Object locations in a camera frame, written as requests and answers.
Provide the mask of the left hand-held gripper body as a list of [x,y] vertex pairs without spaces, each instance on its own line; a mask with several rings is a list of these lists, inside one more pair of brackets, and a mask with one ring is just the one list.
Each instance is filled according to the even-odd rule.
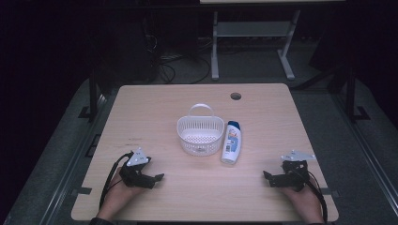
[[124,184],[129,187],[143,187],[144,181],[151,181],[149,175],[142,174],[142,169],[150,162],[151,158],[147,157],[141,147],[132,152],[129,159],[123,164],[119,175]]

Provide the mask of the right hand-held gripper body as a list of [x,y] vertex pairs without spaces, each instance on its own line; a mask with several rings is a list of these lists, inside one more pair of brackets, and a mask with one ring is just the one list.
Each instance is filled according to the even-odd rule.
[[315,155],[292,150],[281,156],[283,174],[278,178],[279,188],[293,188],[301,191],[309,181],[308,160],[314,160]]

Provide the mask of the white blue-capped shampoo bottle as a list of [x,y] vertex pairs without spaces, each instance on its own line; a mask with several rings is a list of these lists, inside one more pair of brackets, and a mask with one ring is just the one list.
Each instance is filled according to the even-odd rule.
[[221,162],[235,164],[240,154],[241,144],[240,124],[236,121],[229,121],[225,131]]

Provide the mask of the white plastic basket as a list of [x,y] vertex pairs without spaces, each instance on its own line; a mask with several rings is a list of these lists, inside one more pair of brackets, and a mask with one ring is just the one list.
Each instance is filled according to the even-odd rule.
[[[193,112],[199,108],[208,109],[209,115],[194,115]],[[219,151],[224,128],[224,121],[205,103],[194,104],[176,124],[182,149],[197,157],[211,156]]]

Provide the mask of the person's left hand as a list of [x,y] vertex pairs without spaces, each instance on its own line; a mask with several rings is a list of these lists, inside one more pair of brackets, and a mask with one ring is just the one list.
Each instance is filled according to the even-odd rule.
[[129,203],[134,197],[145,191],[142,187],[127,187],[119,174],[120,169],[111,180],[110,188],[105,196],[102,207],[97,217],[112,221],[113,218]]

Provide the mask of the person's right hand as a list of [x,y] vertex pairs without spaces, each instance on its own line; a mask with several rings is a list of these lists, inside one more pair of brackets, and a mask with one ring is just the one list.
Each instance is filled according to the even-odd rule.
[[310,187],[305,186],[296,192],[290,187],[280,187],[279,191],[292,203],[294,209],[306,225],[324,225],[321,203]]

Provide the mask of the grey metal stand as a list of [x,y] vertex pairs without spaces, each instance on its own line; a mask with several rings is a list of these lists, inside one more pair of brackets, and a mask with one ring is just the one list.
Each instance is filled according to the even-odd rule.
[[294,72],[287,59],[293,36],[296,31],[300,11],[296,10],[290,21],[277,22],[220,22],[218,12],[213,13],[212,50],[210,57],[211,78],[220,78],[218,62],[219,38],[285,38],[284,46],[277,51],[286,79],[293,81]]

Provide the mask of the black metal post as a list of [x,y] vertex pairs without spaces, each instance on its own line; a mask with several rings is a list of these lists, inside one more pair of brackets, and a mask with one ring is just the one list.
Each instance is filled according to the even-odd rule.
[[359,120],[370,120],[370,116],[365,109],[355,103],[356,73],[352,67],[347,71],[345,91],[345,113],[349,121],[356,123]]
[[88,87],[89,87],[89,105],[83,106],[80,113],[79,118],[85,118],[89,123],[93,122],[98,114],[99,106],[99,88],[97,82],[96,72],[92,71],[89,79],[88,79]]

